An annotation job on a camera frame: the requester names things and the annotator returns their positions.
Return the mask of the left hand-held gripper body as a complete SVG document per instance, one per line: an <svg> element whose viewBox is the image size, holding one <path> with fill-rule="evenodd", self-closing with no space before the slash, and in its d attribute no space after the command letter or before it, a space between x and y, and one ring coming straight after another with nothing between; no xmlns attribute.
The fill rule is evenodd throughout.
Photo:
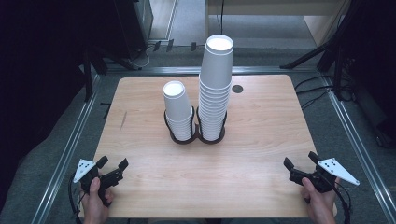
<svg viewBox="0 0 396 224"><path fill-rule="evenodd" d="M99 197L101 198L103 205L106 207L110 206L110 202L106 198L106 190L109 187L115 187L123 179L123 172L118 168L105 174L100 175L99 170L96 166L97 161L87 161L81 159L78 163L73 182L79 182L83 191L89 193L90 185L95 177L100 179L101 185L99 188Z"/></svg>

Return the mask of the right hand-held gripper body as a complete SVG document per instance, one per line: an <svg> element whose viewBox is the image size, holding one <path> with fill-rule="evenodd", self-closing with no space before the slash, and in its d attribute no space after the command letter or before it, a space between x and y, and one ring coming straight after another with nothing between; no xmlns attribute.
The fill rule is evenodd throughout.
<svg viewBox="0 0 396 224"><path fill-rule="evenodd" d="M337 177L355 186L358 186L361 183L335 158L319 161L316 164L316 170L313 173L306 173L296 169L295 167L294 171L289 173L290 181L298 185L302 185L302 179L306 177L320 193L331 191L335 185L335 179Z"/></svg>

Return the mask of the short stack of paper cups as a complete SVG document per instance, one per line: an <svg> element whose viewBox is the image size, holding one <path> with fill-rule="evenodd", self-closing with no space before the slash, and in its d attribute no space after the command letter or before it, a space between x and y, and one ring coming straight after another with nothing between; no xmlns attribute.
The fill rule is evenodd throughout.
<svg viewBox="0 0 396 224"><path fill-rule="evenodd" d="M193 108L185 86L181 81L171 80L163 86L165 121L177 141L188 141L194 135Z"/></svg>

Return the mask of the black double cup holder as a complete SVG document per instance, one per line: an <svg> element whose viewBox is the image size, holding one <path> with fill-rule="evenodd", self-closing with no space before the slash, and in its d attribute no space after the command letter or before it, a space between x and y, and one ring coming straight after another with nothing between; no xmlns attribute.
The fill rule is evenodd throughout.
<svg viewBox="0 0 396 224"><path fill-rule="evenodd" d="M220 132L219 137L215 140L208 140L203 137L202 125L201 125L201 118L199 115L199 108L191 108L191 116L189 118L189 126L188 126L188 139L180 140L175 136L175 132L171 127L171 120L167 117L166 112L163 112L163 119L165 122L166 127L169 130L170 138L177 144L180 145L187 145L192 143L195 139L199 139L201 142L214 145L222 141L225 135L225 123L227 120L227 116L224 116L222 122L220 123Z"/></svg>

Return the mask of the tall stack of paper cups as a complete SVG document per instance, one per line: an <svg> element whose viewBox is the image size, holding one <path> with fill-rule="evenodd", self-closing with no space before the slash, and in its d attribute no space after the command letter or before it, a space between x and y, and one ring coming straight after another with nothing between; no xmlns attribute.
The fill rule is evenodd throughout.
<svg viewBox="0 0 396 224"><path fill-rule="evenodd" d="M201 136L217 141L223 130L232 85L233 41L226 35L212 35L205 43L199 75L198 118Z"/></svg>

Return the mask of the person's right hand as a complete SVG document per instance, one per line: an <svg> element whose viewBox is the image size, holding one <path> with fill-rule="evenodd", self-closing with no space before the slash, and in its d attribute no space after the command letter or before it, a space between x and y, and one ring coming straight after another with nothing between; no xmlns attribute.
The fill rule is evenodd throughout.
<svg viewBox="0 0 396 224"><path fill-rule="evenodd" d="M325 193L318 192L306 177L302 179L302 183L301 195L307 203L307 213L312 222L314 224L336 224L333 214L336 193L333 190Z"/></svg>

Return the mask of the person's left hand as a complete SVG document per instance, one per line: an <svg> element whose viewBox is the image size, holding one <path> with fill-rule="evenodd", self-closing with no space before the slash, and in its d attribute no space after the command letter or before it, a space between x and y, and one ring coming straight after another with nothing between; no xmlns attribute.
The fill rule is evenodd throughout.
<svg viewBox="0 0 396 224"><path fill-rule="evenodd" d="M105 224L108 219L109 208L103 205L99 197L100 185L100 179L95 177L91 182L89 194L82 198L83 224Z"/></svg>

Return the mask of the black metal stand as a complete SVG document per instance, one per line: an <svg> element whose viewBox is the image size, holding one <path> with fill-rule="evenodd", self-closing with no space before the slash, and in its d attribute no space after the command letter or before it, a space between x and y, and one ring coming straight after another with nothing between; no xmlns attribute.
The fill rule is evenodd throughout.
<svg viewBox="0 0 396 224"><path fill-rule="evenodd" d="M100 74L105 75L107 66L104 61L105 51L93 46L86 48L83 52L83 74L85 77L85 102L88 102L93 95L92 68Z"/></svg>

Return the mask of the black tripod stand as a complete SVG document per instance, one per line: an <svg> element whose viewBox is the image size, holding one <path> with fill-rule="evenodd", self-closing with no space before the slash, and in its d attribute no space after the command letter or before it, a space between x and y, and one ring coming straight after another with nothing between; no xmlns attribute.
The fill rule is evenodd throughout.
<svg viewBox="0 0 396 224"><path fill-rule="evenodd" d="M335 33L327 42L309 51L291 63L280 65L279 68L289 70L293 69L322 53L322 56L317 64L317 69L319 72L327 72L332 64L335 63L332 91L337 99L342 101L341 78L343 68L343 40L347 36L347 30L350 27L350 24L353 22L356 13L359 11L360 5L361 0L350 0L346 15L343 19L338 19Z"/></svg>

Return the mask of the light wooden furniture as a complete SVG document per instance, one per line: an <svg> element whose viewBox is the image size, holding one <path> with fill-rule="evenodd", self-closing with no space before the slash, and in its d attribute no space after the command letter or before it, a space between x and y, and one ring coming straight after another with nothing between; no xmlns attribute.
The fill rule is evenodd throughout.
<svg viewBox="0 0 396 224"><path fill-rule="evenodd" d="M317 46L334 32L337 20L346 14L350 0L205 0L205 20L209 15L303 16Z"/></svg>

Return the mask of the dark cabinet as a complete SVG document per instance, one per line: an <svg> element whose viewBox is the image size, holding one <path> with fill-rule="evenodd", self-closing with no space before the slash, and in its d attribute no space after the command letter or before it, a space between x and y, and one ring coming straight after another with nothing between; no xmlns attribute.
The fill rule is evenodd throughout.
<svg viewBox="0 0 396 224"><path fill-rule="evenodd" d="M153 23L149 0L113 0L120 21L127 57L148 46Z"/></svg>

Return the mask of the aluminium frame rail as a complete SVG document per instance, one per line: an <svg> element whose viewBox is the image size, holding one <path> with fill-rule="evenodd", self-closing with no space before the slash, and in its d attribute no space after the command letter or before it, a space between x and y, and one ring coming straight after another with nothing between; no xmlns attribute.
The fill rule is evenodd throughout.
<svg viewBox="0 0 396 224"><path fill-rule="evenodd" d="M313 66L303 66L293 69L282 69L279 66L234 66L234 75L272 75L272 74L295 74L295 73L316 73L318 70ZM107 71L109 74L120 74L121 76L195 76L201 72L199 66L178 66L178 67L145 67L137 70L128 70L123 67L111 67Z"/></svg>
<svg viewBox="0 0 396 224"><path fill-rule="evenodd" d="M340 101L333 92L330 99L384 217L396 224L396 149L379 144L357 103Z"/></svg>
<svg viewBox="0 0 396 224"><path fill-rule="evenodd" d="M96 74L92 80L92 96L83 104L83 107L78 114L77 121L64 146L64 151L61 154L61 157L52 173L49 183L45 188L43 197L35 211L35 215L30 224L45 224L45 221L47 220L50 209L54 203L54 200L58 194L62 182L64 181L64 177L66 176L69 163L75 153L83 128L86 124L88 116L92 111L93 104L97 97L100 82L101 78L98 74Z"/></svg>

